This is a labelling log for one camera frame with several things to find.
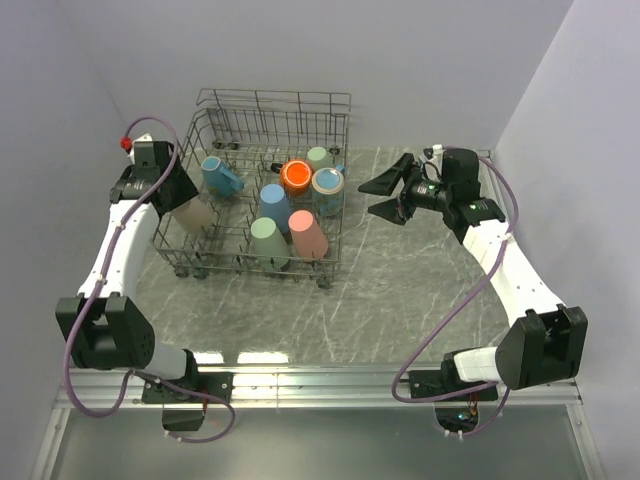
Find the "beige plastic cup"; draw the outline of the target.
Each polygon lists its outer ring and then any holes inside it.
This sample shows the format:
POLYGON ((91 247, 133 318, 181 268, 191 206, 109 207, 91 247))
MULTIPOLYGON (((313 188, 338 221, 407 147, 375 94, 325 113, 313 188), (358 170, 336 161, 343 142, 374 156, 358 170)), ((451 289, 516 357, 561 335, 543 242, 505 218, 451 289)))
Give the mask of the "beige plastic cup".
POLYGON ((188 234, 200 235, 214 224, 213 210, 198 197, 194 197, 171 211, 173 218, 188 234))

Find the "light blue floral mug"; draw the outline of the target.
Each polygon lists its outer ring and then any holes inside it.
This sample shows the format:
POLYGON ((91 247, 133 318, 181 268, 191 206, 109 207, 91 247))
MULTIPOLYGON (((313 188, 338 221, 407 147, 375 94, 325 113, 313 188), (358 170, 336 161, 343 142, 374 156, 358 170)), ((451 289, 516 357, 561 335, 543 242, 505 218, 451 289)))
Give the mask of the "light blue floral mug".
POLYGON ((201 164, 203 181, 210 195, 229 198, 245 188, 244 181, 219 157, 208 156, 201 164))

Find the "teal patterned mug yellow inside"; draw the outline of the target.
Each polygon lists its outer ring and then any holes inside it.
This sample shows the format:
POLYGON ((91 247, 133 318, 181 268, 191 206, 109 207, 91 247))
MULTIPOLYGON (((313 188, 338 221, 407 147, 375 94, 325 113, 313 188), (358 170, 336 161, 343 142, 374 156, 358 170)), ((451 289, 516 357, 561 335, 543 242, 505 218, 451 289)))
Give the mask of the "teal patterned mug yellow inside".
POLYGON ((333 167, 316 171, 312 177, 312 202, 320 216, 334 217, 344 204, 344 175, 333 167))

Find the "green plastic cup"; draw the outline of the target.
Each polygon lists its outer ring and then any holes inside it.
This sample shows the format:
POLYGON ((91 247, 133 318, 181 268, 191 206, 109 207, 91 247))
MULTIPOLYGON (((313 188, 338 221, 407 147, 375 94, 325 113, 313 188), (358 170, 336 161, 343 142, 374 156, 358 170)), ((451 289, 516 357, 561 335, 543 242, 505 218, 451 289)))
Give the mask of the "green plastic cup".
POLYGON ((324 168, 332 168, 334 165, 333 157, 329 151, 321 146, 312 147, 308 150, 306 162, 309 164, 313 172, 317 172, 324 168))
POLYGON ((252 253, 267 272, 282 270, 289 262, 289 247, 275 221, 269 217, 256 219, 250 227, 252 253))

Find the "pink plastic cup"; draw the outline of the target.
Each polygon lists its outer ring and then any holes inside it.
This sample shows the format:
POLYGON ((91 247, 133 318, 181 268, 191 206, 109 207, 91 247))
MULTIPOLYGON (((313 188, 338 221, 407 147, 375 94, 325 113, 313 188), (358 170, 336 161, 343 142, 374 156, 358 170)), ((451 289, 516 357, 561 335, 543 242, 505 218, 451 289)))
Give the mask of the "pink plastic cup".
POLYGON ((294 248, 300 258, 308 260, 322 259, 329 248, 328 240, 308 210, 297 210, 288 221, 294 248))

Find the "orange mug black handle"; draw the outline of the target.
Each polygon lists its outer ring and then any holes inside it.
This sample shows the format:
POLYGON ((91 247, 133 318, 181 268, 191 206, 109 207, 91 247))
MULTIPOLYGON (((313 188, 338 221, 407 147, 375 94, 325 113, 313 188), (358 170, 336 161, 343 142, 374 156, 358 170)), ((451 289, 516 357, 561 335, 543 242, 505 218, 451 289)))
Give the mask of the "orange mug black handle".
POLYGON ((270 169, 279 175, 279 184, 290 197, 305 194, 311 185, 313 170, 302 159, 294 158, 285 163, 273 162, 270 169))

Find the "blue plastic cup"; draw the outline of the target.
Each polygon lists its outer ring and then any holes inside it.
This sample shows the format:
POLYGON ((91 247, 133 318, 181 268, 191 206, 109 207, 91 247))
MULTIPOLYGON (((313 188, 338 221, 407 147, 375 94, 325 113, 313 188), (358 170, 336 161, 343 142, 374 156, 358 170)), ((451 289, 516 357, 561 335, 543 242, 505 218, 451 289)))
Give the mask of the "blue plastic cup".
POLYGON ((284 188, 279 184, 267 184, 260 191, 260 213, 262 217, 271 218, 286 234, 290 231, 289 218, 291 205, 284 188))

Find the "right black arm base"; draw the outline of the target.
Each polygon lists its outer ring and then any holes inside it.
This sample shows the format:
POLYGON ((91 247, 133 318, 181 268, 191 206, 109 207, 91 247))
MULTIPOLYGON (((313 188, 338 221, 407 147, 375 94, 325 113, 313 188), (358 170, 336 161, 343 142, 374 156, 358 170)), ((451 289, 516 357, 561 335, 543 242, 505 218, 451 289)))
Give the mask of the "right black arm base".
MULTIPOLYGON (((436 370, 411 370, 408 374, 410 396, 423 399, 441 396, 481 385, 481 382, 464 383, 447 379, 445 374, 436 370)), ((445 433, 458 436, 473 432, 480 421, 480 402, 498 400, 496 386, 438 401, 434 411, 436 422, 445 433)))

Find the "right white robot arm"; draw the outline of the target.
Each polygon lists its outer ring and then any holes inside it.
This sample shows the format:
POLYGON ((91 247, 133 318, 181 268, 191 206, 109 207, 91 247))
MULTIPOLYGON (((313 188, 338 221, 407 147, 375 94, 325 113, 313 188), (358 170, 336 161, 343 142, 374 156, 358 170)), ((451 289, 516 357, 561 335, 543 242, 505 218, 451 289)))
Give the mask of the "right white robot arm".
POLYGON ((418 347, 423 352, 481 291, 492 287, 509 330, 496 347, 452 352, 443 360, 443 393, 430 401, 462 399, 503 384, 515 391, 575 377, 581 365, 588 319, 567 306, 537 274, 513 235, 519 208, 506 216, 482 195, 479 171, 491 163, 475 151, 434 145, 421 156, 403 154, 388 170, 361 184, 359 192, 382 197, 370 214, 403 226, 419 209, 441 214, 443 223, 484 272, 479 284, 418 347))

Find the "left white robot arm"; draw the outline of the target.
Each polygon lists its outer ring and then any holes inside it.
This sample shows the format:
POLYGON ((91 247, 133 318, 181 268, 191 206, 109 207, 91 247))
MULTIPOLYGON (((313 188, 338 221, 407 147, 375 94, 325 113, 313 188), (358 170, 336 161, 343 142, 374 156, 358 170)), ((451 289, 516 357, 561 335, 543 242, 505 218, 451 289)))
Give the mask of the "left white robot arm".
POLYGON ((131 163, 109 194, 109 221, 94 265, 73 297, 59 299, 55 317, 78 368, 138 370, 166 379, 177 401, 201 390, 185 350, 158 340, 135 303, 147 245, 162 218, 185 209, 198 190, 173 143, 150 135, 128 140, 131 163))

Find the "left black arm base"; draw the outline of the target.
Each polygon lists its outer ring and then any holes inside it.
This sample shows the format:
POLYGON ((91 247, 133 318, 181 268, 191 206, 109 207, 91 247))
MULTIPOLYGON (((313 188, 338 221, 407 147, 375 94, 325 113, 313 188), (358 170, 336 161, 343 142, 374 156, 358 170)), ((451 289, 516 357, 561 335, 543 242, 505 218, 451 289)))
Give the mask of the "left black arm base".
POLYGON ((195 433, 203 425, 210 408, 222 406, 230 413, 230 426, 236 413, 231 406, 233 374, 205 372, 190 380, 145 380, 141 403, 162 407, 162 426, 171 434, 195 433))

